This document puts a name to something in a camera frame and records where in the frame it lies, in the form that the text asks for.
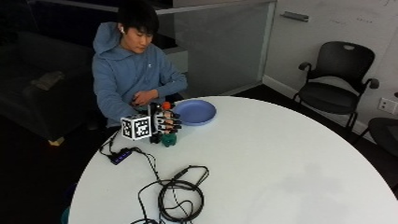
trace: wire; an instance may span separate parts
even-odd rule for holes
[[[112,134],[112,136],[109,137],[108,141],[104,142],[104,144],[103,144],[103,145],[100,146],[100,148],[99,148],[100,153],[101,153],[103,155],[105,155],[105,156],[112,156],[112,155],[114,154],[114,152],[112,151],[112,146],[113,146],[113,141],[114,141],[116,135],[117,135],[117,133],[120,132],[120,130],[117,130],[117,131]],[[104,146],[105,146],[105,145],[109,146],[109,152],[110,152],[112,155],[106,155],[106,154],[103,153],[103,149],[104,149]]]
[[[142,154],[149,162],[150,168],[154,172],[157,181],[152,182],[150,184],[148,184],[144,188],[141,188],[141,190],[138,191],[138,202],[140,202],[140,206],[142,209],[142,215],[144,218],[136,220],[132,222],[132,224],[140,223],[142,222],[144,224],[162,224],[164,221],[161,220],[161,217],[164,217],[166,220],[173,221],[173,222],[180,222],[180,223],[186,223],[190,222],[192,220],[200,215],[200,212],[202,210],[204,207],[204,194],[200,190],[200,184],[202,183],[202,181],[206,179],[206,177],[209,176],[209,169],[205,166],[188,166],[184,170],[181,170],[172,179],[168,180],[161,180],[160,176],[158,176],[158,172],[156,170],[156,158],[150,155],[144,153],[137,147],[132,147],[130,148],[133,151],[138,152],[140,154]],[[180,178],[186,174],[186,172],[189,171],[189,169],[204,169],[204,174],[198,179],[198,182],[196,184],[185,181],[185,180],[180,180]],[[142,198],[141,198],[141,193],[145,189],[148,189],[150,186],[160,184],[161,185],[161,192],[160,192],[160,196],[158,196],[158,208],[160,208],[160,222],[157,222],[154,219],[148,218],[146,215],[146,211],[145,211],[145,206],[142,204]],[[184,190],[189,190],[189,191],[194,191],[198,196],[200,196],[200,206],[198,209],[194,210],[194,205],[189,200],[184,200],[182,202],[178,202],[177,199],[177,194],[176,194],[176,189],[184,189]],[[165,194],[166,191],[172,190],[173,191],[173,196],[174,196],[174,201],[176,201],[176,206],[173,207],[165,207],[164,206],[164,198],[165,198]],[[182,205],[185,203],[189,203],[189,207],[190,207],[190,212],[188,213],[182,207]],[[169,210],[174,210],[174,209],[181,209],[185,217],[173,217],[169,214]]]

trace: gray hoodie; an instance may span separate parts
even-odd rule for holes
[[[121,34],[116,22],[101,23],[93,42],[96,54],[92,71],[97,104],[108,127],[121,125],[121,118],[136,114],[130,102],[137,91],[156,89],[164,96],[186,88],[186,78],[166,60],[158,47],[149,44],[137,54],[120,47]]]

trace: chair leg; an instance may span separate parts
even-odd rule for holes
[[[363,138],[363,135],[370,131],[370,128],[367,128],[357,137],[357,139],[351,142],[353,145],[355,145],[361,138]]]
[[[395,193],[395,191],[398,190],[398,184],[395,184],[395,186],[391,188],[391,190]]]
[[[301,100],[301,98],[300,98],[300,100],[298,100],[298,103],[296,102],[296,98],[297,98],[297,96],[298,96],[298,93],[294,95],[294,98],[293,98],[293,101],[294,101],[294,105],[297,105],[297,110],[300,109],[300,107],[301,107],[301,103],[302,103],[302,100]]]
[[[357,118],[358,118],[358,113],[353,112],[350,114],[350,118],[349,118],[349,121],[346,124],[346,129],[347,129],[346,139],[349,139],[349,137],[350,137],[351,129],[353,129],[353,126],[355,125]]]

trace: black and white cube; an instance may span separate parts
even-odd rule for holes
[[[122,136],[132,140],[140,140],[152,136],[150,116],[133,116],[121,118]]]

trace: black hair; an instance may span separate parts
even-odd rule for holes
[[[145,34],[154,35],[160,29],[160,19],[154,8],[142,0],[122,0],[117,12],[117,22],[125,31],[136,28]]]

